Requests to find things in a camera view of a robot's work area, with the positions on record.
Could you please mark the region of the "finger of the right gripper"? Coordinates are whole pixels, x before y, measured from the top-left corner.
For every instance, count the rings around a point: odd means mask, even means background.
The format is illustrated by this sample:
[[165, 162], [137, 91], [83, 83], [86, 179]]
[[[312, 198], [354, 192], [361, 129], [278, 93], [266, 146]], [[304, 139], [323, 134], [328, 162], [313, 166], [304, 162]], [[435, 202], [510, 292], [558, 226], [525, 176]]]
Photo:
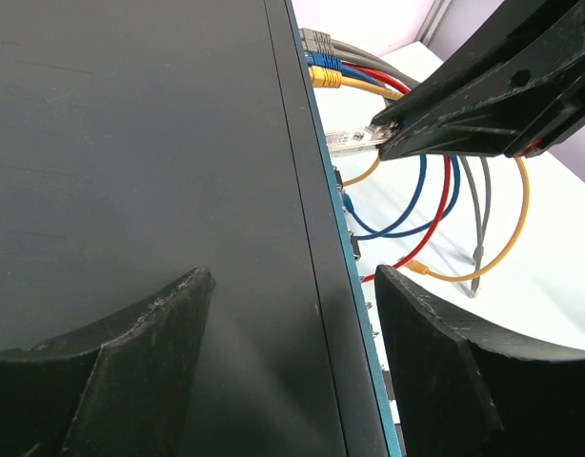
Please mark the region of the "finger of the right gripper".
[[533, 157], [585, 126], [585, 1], [504, 1], [430, 77], [372, 120], [383, 160]]

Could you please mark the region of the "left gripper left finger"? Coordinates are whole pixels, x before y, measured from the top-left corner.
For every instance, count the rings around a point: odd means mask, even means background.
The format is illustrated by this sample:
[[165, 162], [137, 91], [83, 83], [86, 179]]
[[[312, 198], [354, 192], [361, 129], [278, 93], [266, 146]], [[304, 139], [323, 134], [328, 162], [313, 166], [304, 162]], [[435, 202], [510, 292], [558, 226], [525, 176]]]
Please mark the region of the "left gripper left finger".
[[214, 279], [155, 294], [30, 349], [0, 351], [0, 456], [173, 456]]

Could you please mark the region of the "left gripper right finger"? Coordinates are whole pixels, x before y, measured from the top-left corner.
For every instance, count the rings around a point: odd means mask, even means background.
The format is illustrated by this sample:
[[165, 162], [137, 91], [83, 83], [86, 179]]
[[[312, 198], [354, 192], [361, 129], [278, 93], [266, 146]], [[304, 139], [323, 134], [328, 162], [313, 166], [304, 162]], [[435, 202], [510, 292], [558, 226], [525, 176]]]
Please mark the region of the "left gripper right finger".
[[374, 291], [411, 456], [585, 456], [585, 350], [535, 339], [381, 266]]

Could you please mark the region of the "small metal clip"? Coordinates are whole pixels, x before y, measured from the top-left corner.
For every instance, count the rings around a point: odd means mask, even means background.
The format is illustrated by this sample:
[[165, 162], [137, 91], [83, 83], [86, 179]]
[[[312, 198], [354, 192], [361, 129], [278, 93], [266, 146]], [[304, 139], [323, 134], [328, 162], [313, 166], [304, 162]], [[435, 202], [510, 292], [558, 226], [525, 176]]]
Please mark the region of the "small metal clip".
[[377, 149], [400, 130], [397, 123], [387, 126], [369, 125], [366, 127], [331, 130], [325, 139], [331, 156], [347, 156]]

